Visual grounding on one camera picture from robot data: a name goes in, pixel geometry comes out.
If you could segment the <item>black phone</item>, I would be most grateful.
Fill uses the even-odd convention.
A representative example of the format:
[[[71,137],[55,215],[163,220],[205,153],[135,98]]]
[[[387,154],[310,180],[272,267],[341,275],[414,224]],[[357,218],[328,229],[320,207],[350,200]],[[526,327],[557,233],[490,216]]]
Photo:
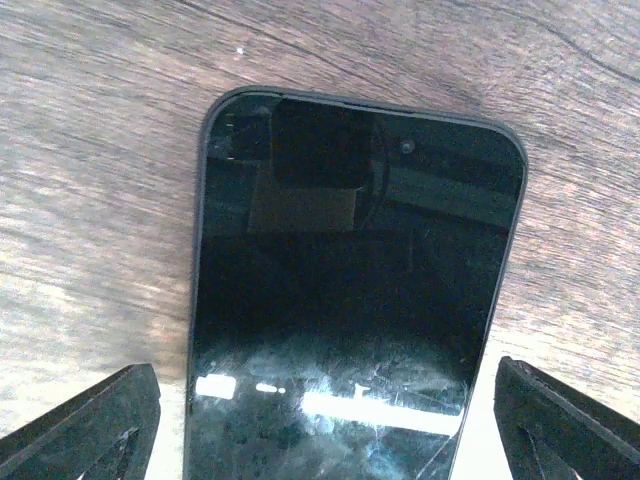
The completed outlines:
[[[261,85],[208,109],[187,479],[447,479],[527,180],[477,116]]]

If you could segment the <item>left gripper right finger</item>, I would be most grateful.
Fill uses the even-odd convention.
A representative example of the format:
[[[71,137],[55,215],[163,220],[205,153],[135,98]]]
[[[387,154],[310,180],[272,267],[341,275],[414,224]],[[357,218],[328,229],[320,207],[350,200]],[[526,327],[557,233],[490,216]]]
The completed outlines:
[[[501,358],[494,415],[514,479],[639,477],[639,424],[524,361]]]

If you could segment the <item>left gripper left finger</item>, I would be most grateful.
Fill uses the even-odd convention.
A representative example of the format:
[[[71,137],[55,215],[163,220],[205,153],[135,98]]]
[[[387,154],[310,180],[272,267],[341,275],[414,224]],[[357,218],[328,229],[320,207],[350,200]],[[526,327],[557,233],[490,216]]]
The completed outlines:
[[[161,408],[150,364],[131,364],[1,439],[3,479],[143,479]]]

